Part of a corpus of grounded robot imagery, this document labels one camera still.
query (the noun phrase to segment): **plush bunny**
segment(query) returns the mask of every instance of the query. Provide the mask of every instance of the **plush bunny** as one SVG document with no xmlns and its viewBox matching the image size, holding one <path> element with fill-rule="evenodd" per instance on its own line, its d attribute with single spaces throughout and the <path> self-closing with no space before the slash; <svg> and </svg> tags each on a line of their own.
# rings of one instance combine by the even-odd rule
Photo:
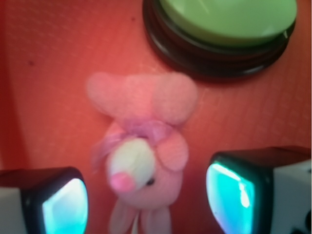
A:
<svg viewBox="0 0 312 234">
<path fill-rule="evenodd" d="M 118 196 L 109 231 L 126 233 L 139 217 L 144 233 L 170 233 L 169 205 L 179 195 L 188 161 L 178 128 L 195 108 L 196 85 L 181 73 L 96 73 L 87 92 L 100 112 L 114 118 L 92 158 L 95 169 L 106 159 L 109 184 Z"/>
</svg>

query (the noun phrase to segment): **black eye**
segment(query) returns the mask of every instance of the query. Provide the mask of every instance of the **black eye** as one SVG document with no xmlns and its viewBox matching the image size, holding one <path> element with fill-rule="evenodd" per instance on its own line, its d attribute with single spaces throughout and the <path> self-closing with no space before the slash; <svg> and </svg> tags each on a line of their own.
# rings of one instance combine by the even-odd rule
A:
<svg viewBox="0 0 312 234">
<path fill-rule="evenodd" d="M 147 186 L 151 186 L 152 184 L 155 183 L 155 179 L 154 178 L 151 178 L 149 181 L 147 181 L 146 185 Z"/>
</svg>

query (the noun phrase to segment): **round container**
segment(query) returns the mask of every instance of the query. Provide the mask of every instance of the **round container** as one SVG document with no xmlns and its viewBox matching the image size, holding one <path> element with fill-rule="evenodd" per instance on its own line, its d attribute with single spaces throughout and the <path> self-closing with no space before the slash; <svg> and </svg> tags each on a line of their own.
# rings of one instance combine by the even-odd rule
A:
<svg viewBox="0 0 312 234">
<path fill-rule="evenodd" d="M 295 0 L 143 1 L 148 39 L 166 63 L 224 81 L 274 63 L 287 47 L 296 11 Z"/>
</svg>

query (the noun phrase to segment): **orange surface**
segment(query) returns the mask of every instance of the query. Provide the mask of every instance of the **orange surface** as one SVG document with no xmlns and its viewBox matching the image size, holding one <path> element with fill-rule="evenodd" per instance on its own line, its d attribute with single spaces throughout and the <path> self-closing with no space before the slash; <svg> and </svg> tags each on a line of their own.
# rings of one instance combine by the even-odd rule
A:
<svg viewBox="0 0 312 234">
<path fill-rule="evenodd" d="M 183 128 L 190 161 L 171 206 L 174 233 L 220 232 L 205 188 L 214 152 L 311 147 L 311 1 L 297 3 L 294 34 L 273 66 L 239 83 L 197 83 L 199 105 Z M 0 167 L 77 167 L 90 198 L 88 233 L 107 232 L 116 197 L 90 167 L 90 148 L 112 120 L 91 106 L 87 78 L 171 70 L 146 40 L 141 7 L 141 0 L 7 0 L 1 11 Z"/>
</svg>

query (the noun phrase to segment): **pink nose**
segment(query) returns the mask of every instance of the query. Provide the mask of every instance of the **pink nose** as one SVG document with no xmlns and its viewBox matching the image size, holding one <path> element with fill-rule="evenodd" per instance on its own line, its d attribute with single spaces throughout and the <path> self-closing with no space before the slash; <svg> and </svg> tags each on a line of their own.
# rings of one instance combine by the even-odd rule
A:
<svg viewBox="0 0 312 234">
<path fill-rule="evenodd" d="M 126 172 L 119 172 L 112 175 L 111 186 L 118 192 L 130 192 L 136 188 L 134 179 Z"/>
</svg>

